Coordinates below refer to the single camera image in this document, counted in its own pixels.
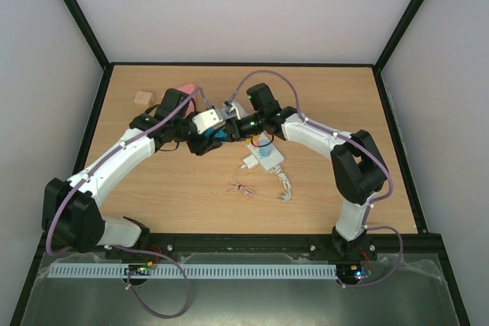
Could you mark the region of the light blue small plug adapter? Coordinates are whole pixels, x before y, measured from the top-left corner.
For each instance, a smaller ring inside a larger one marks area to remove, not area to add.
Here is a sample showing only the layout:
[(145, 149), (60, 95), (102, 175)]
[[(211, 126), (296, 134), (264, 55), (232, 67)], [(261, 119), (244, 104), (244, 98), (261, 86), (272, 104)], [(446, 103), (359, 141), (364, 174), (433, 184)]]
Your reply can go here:
[(272, 142), (268, 141), (267, 143), (259, 144), (257, 147), (257, 152), (260, 157), (265, 158), (271, 155), (273, 148)]

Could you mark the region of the white USB charger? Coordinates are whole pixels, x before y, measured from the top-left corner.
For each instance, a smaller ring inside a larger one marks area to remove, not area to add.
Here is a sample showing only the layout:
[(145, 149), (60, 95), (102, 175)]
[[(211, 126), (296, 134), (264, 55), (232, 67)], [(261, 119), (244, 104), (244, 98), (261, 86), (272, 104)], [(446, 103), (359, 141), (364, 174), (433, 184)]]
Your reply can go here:
[(243, 162), (242, 167), (247, 169), (253, 169), (259, 165), (258, 159), (253, 154), (249, 155), (248, 157), (245, 157), (242, 160), (242, 162)]

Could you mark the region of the beige cube socket adapter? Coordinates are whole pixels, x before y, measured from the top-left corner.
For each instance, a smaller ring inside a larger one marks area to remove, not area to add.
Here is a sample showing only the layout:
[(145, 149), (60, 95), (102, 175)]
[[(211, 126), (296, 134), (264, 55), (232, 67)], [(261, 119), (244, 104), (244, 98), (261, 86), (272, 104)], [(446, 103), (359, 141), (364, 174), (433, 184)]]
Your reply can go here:
[(154, 104), (155, 97), (153, 92), (137, 91), (133, 98), (133, 103), (138, 106), (149, 108)]

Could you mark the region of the white power strip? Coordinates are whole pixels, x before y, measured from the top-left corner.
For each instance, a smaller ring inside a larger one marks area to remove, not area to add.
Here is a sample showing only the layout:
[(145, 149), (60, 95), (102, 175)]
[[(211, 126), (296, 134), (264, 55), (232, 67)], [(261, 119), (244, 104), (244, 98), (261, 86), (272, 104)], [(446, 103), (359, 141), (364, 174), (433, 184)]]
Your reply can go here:
[[(226, 118), (245, 118), (248, 116), (246, 110), (238, 102), (232, 102), (229, 106), (224, 104), (221, 108), (221, 113)], [(284, 161), (284, 156), (270, 142), (265, 133), (261, 133), (258, 137), (248, 138), (244, 145), (266, 172), (271, 172), (275, 166), (280, 165)]]

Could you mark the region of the black frame rail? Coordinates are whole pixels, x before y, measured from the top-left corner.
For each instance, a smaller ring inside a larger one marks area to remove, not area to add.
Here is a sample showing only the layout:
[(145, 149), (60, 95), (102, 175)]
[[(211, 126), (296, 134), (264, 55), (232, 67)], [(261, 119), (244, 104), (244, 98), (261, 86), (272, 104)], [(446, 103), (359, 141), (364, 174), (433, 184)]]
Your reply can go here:
[(217, 254), (279, 254), (294, 258), (331, 264), (354, 263), (365, 259), (376, 260), (385, 253), (403, 255), (437, 255), (445, 260), (448, 255), (439, 234), (403, 234), (403, 244), (395, 234), (366, 234), (359, 244), (350, 246), (347, 254), (340, 256), (333, 246), (330, 234), (165, 234), (145, 233), (136, 243), (139, 250), (161, 250), (163, 254), (181, 261), (198, 253)]

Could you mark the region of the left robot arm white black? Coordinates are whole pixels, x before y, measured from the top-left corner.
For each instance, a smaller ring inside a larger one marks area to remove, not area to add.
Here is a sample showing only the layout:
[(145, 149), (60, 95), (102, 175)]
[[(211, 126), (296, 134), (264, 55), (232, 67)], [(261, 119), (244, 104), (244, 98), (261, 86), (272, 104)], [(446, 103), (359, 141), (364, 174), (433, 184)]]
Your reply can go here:
[(144, 225), (131, 218), (102, 217), (102, 204), (138, 164), (164, 144), (185, 142), (197, 156), (220, 147), (215, 133), (225, 123), (222, 112), (212, 106), (188, 112), (193, 99), (193, 94), (168, 89), (161, 103), (134, 118), (119, 140), (95, 162), (66, 180), (48, 182), (41, 227), (51, 256), (68, 250), (86, 253), (97, 246), (133, 247), (138, 243)]

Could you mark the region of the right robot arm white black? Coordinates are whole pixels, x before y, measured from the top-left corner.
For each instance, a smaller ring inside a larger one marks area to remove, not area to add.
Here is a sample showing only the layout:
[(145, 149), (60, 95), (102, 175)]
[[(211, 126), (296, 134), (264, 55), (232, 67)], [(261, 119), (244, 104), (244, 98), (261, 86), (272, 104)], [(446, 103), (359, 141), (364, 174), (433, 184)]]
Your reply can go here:
[(257, 84), (247, 90), (254, 113), (246, 115), (234, 99), (224, 102), (226, 137), (230, 141), (252, 138), (263, 132), (300, 144), (330, 160), (336, 188), (343, 198), (342, 210), (332, 229), (332, 246), (344, 259), (360, 249), (372, 205), (384, 184), (393, 182), (373, 137), (364, 130), (338, 131), (313, 121), (298, 106), (281, 107), (270, 88)]

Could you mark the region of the blue socket adapter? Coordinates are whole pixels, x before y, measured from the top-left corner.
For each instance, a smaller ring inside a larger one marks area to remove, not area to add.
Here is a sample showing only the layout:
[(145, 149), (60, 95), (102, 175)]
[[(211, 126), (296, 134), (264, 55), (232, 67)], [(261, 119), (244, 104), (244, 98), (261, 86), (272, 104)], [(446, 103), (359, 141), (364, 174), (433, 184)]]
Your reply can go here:
[(209, 129), (205, 132), (204, 137), (206, 140), (226, 141), (227, 133), (223, 127), (216, 129)]

